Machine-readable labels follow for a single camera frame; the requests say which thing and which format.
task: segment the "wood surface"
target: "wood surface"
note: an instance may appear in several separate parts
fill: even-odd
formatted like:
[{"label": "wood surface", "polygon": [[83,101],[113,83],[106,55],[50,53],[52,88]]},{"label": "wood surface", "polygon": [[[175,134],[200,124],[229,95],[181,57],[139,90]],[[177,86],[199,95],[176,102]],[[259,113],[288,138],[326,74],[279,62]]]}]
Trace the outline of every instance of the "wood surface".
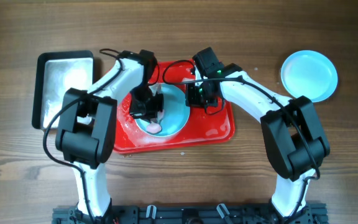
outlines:
[{"label": "wood surface", "polygon": [[[53,208],[77,203],[71,169],[47,158],[42,132],[30,124],[41,53],[89,49],[106,71],[113,61],[98,53],[104,47],[147,49],[165,61],[208,46],[283,95],[278,71],[291,53],[316,50],[332,60],[338,88],[315,105],[331,154],[307,199],[327,203],[331,223],[358,223],[358,1],[345,0],[0,0],[0,223],[50,223]],[[260,124],[237,106],[234,116],[235,136],[224,144],[113,154],[113,203],[267,202],[276,173]]]}]

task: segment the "black mounting base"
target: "black mounting base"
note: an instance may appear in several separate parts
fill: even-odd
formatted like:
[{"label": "black mounting base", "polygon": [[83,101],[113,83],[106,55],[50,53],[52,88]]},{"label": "black mounting base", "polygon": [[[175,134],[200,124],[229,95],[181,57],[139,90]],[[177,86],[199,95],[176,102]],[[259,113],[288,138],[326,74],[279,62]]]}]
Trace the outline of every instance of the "black mounting base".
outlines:
[{"label": "black mounting base", "polygon": [[[96,218],[97,224],[227,224],[226,219],[219,216],[215,206],[198,207],[155,207],[156,213],[153,218],[146,218],[147,208],[136,206],[112,206],[111,217],[108,219]],[[241,206],[227,206],[229,221],[233,224],[279,224],[282,221],[276,216],[271,205],[252,204]],[[326,204],[306,204],[299,217],[289,224],[327,224],[328,216]],[[76,207],[53,209],[52,224],[88,224],[88,221],[78,219]]]}]

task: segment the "robotic hand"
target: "robotic hand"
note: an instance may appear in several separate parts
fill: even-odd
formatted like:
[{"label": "robotic hand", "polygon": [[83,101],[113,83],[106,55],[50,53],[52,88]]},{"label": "robotic hand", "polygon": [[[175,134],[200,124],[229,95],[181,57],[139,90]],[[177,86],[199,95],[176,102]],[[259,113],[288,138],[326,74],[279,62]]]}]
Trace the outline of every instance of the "robotic hand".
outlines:
[{"label": "robotic hand", "polygon": [[[69,164],[75,171],[80,199],[71,211],[76,215],[69,215],[74,223],[117,223],[104,166],[114,146],[117,105],[131,93],[130,114],[134,118],[147,120],[156,118],[157,112],[163,108],[163,96],[153,96],[147,84],[158,66],[154,54],[146,50],[139,54],[124,51],[117,59],[115,66],[88,92],[68,90],[63,99],[63,109],[57,114],[61,118],[56,147],[63,152],[64,160],[70,162],[65,165]],[[224,66],[211,48],[200,51],[193,60],[195,81],[167,82],[165,74],[169,66],[163,73],[163,80],[168,84],[186,85],[185,103],[188,106],[217,106],[216,99],[220,97],[239,105],[261,123],[267,157],[278,174],[276,190],[269,206],[273,208],[269,222],[290,223],[299,220],[305,214],[308,182],[318,179],[318,167],[329,154],[328,140],[312,102],[304,96],[293,100],[266,89],[239,66]],[[86,115],[91,115],[95,122],[77,122],[77,116]],[[298,131],[297,134],[290,134],[288,127],[291,125]],[[63,223],[63,219],[59,218],[61,212],[54,211],[52,223]],[[222,216],[222,223],[233,223],[226,207],[219,205],[218,212]],[[141,223],[139,210],[135,209],[133,213],[128,223]],[[154,219],[155,209],[148,208],[145,214]],[[125,218],[121,218],[120,222],[127,223]]]}]

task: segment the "wooden table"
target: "wooden table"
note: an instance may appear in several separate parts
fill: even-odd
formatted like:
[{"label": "wooden table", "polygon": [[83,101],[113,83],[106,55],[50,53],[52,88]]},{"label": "wooden table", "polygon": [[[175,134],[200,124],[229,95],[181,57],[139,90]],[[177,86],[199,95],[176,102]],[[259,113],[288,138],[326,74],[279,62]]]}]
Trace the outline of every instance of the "wooden table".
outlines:
[{"label": "wooden table", "polygon": [[[48,160],[42,132],[30,125],[41,53],[89,49],[106,71],[113,61],[98,53],[103,47],[147,49],[164,61],[208,46],[284,95],[278,71],[292,52],[311,49],[332,60],[339,86],[315,105],[331,155],[307,198],[327,203],[331,223],[358,223],[358,1],[343,0],[0,0],[0,223],[50,223],[52,208],[78,198],[71,169]],[[234,116],[236,134],[225,144],[113,154],[113,203],[267,202],[276,173],[260,124],[237,106]]]}]

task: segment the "round plate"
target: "round plate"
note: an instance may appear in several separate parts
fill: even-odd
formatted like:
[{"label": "round plate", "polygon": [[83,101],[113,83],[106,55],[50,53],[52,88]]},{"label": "round plate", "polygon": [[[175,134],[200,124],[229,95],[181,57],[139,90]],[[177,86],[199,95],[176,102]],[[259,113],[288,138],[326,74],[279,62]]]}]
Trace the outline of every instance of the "round plate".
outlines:
[{"label": "round plate", "polygon": [[156,137],[167,137],[179,132],[187,123],[190,116],[190,107],[186,106],[185,94],[176,86],[161,84],[161,91],[164,95],[164,117],[160,125],[161,132],[151,134],[146,131],[147,125],[150,123],[142,119],[135,119],[138,127],[145,133]]},{"label": "round plate", "polygon": [[302,50],[285,60],[281,80],[293,97],[305,96],[312,102],[320,102],[334,93],[338,75],[327,57],[312,50]]}]

